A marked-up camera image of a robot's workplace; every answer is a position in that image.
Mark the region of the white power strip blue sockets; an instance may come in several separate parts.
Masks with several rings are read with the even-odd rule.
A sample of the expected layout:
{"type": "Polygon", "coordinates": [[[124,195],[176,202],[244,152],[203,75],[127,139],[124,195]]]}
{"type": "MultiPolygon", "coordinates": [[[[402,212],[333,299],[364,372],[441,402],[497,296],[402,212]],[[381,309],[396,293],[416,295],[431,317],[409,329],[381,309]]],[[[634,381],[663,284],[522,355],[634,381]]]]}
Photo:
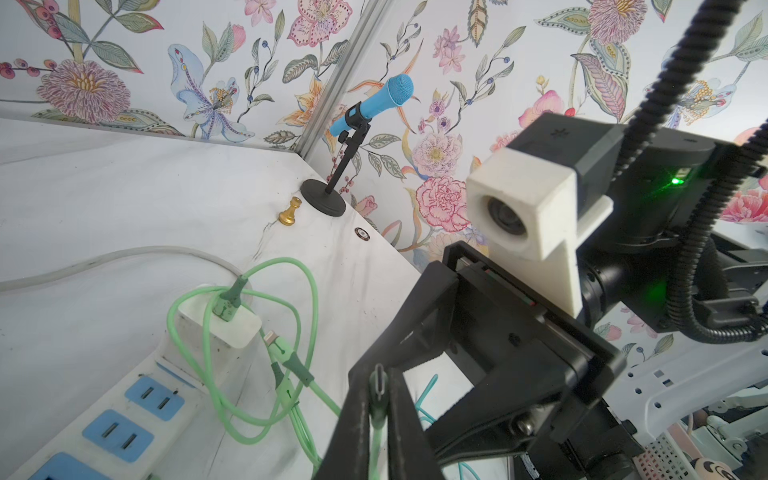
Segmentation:
{"type": "Polygon", "coordinates": [[[158,479],[205,406],[204,385],[169,336],[14,471],[12,479],[158,479]]]}

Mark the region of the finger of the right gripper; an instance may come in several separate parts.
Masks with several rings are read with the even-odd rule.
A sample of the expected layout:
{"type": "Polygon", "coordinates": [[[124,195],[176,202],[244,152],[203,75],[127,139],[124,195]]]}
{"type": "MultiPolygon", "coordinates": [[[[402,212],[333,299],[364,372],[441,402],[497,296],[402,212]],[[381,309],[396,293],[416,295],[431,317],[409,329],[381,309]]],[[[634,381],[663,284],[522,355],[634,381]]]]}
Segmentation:
{"type": "Polygon", "coordinates": [[[364,480],[370,461],[370,366],[350,372],[350,386],[325,457],[314,475],[318,480],[364,480]]]}

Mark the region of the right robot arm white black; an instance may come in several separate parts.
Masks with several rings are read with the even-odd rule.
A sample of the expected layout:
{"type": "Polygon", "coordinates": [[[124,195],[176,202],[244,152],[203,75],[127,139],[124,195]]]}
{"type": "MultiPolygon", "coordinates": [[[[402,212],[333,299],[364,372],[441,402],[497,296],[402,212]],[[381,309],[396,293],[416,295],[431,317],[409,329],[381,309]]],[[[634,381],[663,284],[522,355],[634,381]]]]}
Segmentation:
{"type": "Polygon", "coordinates": [[[608,404],[625,355],[595,331],[617,303],[709,345],[767,336],[754,287],[720,266],[716,221],[759,175],[767,131],[742,146],[666,127],[741,9],[705,1],[631,120],[545,113],[465,181],[417,166],[418,222],[471,224],[351,368],[320,479],[439,479],[530,455],[530,477],[624,479],[640,422],[608,404]]]}

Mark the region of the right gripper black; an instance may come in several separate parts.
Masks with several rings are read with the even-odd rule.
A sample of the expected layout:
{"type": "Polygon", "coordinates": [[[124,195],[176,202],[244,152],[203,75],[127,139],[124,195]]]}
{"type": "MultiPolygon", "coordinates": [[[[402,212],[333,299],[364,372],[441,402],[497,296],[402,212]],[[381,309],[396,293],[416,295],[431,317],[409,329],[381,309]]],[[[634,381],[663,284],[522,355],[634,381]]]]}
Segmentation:
{"type": "Polygon", "coordinates": [[[443,479],[442,467],[501,458],[527,478],[629,477],[636,430],[605,401],[624,354],[467,243],[442,261],[352,368],[373,369],[367,479],[443,479]],[[422,404],[444,349],[472,387],[436,421],[422,404]]]}

